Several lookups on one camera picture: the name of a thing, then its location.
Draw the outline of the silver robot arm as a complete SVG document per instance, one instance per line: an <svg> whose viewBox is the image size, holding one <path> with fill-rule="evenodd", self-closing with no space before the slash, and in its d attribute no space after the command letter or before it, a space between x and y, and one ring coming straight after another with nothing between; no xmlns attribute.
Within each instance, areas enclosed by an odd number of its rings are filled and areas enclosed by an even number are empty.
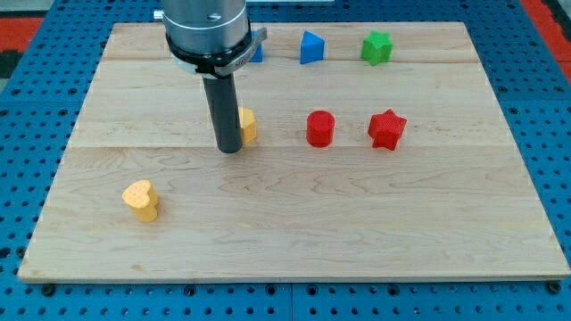
<svg viewBox="0 0 571 321"><path fill-rule="evenodd" d="M267 39L252 30L245 0L162 0L171 56L183 70L226 78L249 62Z"/></svg>

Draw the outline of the blue block behind arm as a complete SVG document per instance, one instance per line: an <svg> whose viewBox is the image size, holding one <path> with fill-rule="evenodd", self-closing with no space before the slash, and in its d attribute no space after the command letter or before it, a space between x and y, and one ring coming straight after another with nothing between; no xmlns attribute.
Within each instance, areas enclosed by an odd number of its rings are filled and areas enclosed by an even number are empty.
<svg viewBox="0 0 571 321"><path fill-rule="evenodd" d="M266 31L258 29L252 32L252 53L250 54L249 62L262 62L263 61L263 41L266 39Z"/></svg>

